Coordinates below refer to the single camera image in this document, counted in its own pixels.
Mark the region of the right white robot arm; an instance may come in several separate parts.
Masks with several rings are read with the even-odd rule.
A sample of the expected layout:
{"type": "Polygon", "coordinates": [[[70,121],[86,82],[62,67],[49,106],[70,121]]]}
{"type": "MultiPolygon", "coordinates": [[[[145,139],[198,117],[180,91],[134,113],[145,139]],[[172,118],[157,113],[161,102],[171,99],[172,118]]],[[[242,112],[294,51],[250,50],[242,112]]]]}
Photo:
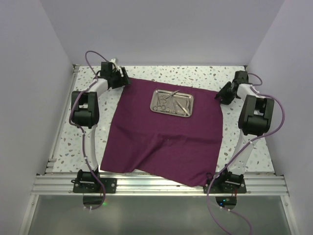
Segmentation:
{"type": "Polygon", "coordinates": [[[258,94],[243,70],[236,71],[234,79],[215,98],[223,105],[231,104],[236,98],[244,101],[238,120],[240,135],[231,163],[213,183],[222,192],[232,192],[244,186],[246,164],[256,142],[270,129],[275,101],[258,94]]]}

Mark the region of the steel hemostat forceps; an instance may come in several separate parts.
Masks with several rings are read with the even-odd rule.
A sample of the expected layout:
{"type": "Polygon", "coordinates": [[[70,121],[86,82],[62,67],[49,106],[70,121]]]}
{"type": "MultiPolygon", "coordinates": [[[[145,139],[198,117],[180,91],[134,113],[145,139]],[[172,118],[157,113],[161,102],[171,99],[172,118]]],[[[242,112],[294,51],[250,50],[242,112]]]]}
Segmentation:
{"type": "Polygon", "coordinates": [[[173,95],[175,95],[175,94],[176,94],[176,93],[178,93],[178,92],[179,92],[179,90],[174,91],[174,92],[171,92],[169,95],[165,96],[165,97],[164,97],[164,98],[162,98],[161,100],[168,99],[168,98],[172,97],[173,95]]]}

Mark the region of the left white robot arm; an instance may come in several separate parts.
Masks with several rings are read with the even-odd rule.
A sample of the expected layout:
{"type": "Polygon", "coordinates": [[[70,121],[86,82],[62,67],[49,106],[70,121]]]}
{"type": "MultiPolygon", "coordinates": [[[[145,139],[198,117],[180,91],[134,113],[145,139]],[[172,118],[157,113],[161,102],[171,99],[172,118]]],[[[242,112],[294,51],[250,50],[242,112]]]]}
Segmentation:
{"type": "Polygon", "coordinates": [[[95,74],[91,84],[82,91],[71,93],[69,123],[82,131],[82,153],[84,163],[72,180],[75,193],[98,193],[104,191],[104,183],[99,174],[96,159],[95,131],[100,120],[98,98],[109,89],[116,89],[130,84],[124,67],[117,59],[102,62],[100,71],[95,74]]]}

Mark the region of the purple surgical cloth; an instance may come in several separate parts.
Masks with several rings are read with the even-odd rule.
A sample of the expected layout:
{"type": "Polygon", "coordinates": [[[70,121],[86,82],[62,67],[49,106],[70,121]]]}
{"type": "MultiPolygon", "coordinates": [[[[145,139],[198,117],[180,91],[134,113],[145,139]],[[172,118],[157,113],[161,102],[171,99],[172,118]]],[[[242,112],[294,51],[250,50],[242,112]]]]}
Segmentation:
{"type": "Polygon", "coordinates": [[[214,175],[223,138],[223,114],[216,92],[132,78],[112,118],[103,171],[136,169],[190,187],[204,186],[214,175]],[[157,89],[194,97],[190,117],[153,112],[157,89]]]}

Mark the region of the stainless steel instrument tray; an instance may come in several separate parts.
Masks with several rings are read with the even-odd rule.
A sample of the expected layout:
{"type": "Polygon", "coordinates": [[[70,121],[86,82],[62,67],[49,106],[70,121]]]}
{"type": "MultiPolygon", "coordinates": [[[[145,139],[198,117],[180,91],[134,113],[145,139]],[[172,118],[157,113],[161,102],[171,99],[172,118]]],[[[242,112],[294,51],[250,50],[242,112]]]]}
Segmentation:
{"type": "MultiPolygon", "coordinates": [[[[160,90],[157,89],[153,92],[151,103],[150,103],[150,110],[152,110],[152,107],[157,104],[157,98],[164,98],[165,96],[169,95],[173,91],[167,91],[167,90],[160,90]]],[[[194,104],[194,97],[191,94],[181,93],[180,91],[173,95],[172,97],[167,99],[167,102],[169,104],[169,107],[171,108],[171,112],[160,112],[160,111],[153,111],[155,113],[160,114],[166,114],[166,115],[172,115],[177,117],[183,117],[183,118],[189,118],[192,115],[193,112],[193,104],[194,104]],[[186,113],[176,104],[178,113],[176,114],[172,105],[171,99],[174,100],[175,104],[176,101],[178,101],[189,113],[190,116],[187,116],[186,113]]]]}

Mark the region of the steel surgical scissors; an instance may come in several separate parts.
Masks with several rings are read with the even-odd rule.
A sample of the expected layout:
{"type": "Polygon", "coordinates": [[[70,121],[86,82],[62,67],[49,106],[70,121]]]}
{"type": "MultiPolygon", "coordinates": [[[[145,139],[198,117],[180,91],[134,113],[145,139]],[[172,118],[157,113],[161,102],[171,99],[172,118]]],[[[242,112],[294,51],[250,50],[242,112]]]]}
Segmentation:
{"type": "Polygon", "coordinates": [[[156,105],[152,107],[153,111],[160,111],[160,112],[171,112],[171,108],[165,98],[157,98],[156,105]]]}

